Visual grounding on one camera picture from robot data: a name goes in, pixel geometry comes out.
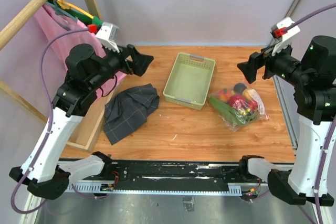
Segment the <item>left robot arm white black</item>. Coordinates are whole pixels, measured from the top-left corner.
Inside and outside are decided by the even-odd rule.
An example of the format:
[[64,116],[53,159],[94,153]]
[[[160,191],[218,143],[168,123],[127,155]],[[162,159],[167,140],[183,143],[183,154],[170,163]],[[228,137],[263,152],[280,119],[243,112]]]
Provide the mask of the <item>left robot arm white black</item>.
[[10,170],[10,177],[23,182],[34,196],[55,200],[70,184],[90,176],[108,179],[112,175],[112,159],[101,152],[59,165],[58,161],[70,136],[97,99],[96,91],[119,72],[143,76],[154,60],[128,44],[117,52],[105,50],[99,57],[89,44],[74,46],[66,58],[64,83],[52,100],[48,124],[31,157],[20,167]]

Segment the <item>orange fake peach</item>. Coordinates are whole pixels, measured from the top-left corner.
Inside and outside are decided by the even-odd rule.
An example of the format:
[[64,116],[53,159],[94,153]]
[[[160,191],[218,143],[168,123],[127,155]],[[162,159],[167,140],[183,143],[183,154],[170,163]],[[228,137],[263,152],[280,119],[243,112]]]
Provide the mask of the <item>orange fake peach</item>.
[[232,89],[228,89],[228,88],[224,88],[224,89],[221,89],[219,92],[218,92],[218,96],[217,98],[223,102],[228,102],[229,99],[235,94],[234,90]]

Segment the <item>yellow fake orange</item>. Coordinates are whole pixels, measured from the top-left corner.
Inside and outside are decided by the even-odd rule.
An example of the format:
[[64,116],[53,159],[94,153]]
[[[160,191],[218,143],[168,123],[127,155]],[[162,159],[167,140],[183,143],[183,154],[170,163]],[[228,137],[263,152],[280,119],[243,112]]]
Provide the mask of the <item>yellow fake orange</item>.
[[247,100],[254,100],[255,101],[255,97],[256,97],[257,92],[255,91],[255,89],[252,88],[247,88],[242,92],[242,95],[247,99]]

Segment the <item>dark fake avocado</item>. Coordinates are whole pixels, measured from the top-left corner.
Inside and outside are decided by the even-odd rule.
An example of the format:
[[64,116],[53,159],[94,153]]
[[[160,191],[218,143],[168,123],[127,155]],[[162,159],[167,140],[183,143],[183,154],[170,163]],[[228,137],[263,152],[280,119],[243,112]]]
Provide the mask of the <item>dark fake avocado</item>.
[[247,86],[244,83],[237,83],[234,85],[233,90],[235,93],[242,94],[247,89]]

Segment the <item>green fake leafy vegetable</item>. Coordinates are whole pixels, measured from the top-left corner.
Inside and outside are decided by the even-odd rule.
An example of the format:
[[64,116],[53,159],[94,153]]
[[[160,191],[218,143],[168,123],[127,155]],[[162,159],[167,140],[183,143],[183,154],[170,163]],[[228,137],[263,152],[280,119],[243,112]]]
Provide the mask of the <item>green fake leafy vegetable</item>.
[[234,130],[237,127],[245,126],[258,119],[257,111],[235,110],[229,104],[219,100],[216,97],[210,97],[209,103],[220,114],[226,124]]

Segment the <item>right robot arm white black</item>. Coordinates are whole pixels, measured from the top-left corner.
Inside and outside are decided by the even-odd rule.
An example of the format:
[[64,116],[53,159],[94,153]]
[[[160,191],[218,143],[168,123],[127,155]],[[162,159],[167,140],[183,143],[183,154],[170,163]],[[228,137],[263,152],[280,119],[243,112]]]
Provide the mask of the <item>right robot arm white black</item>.
[[272,55],[263,49],[238,64],[249,83],[264,68],[264,79],[278,76],[294,87],[299,114],[299,142],[291,170],[284,170],[261,156],[243,156],[238,177],[250,182],[259,177],[273,196],[290,204],[331,207],[327,176],[335,142],[335,38],[314,36],[301,60],[288,46]]

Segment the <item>clear zip top bag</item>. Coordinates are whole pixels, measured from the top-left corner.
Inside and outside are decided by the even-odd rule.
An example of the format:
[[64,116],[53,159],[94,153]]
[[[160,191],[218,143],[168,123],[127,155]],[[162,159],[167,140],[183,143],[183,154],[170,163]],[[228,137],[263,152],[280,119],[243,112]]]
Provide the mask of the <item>clear zip top bag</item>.
[[247,80],[209,94],[208,103],[233,132],[255,121],[269,120],[261,96]]

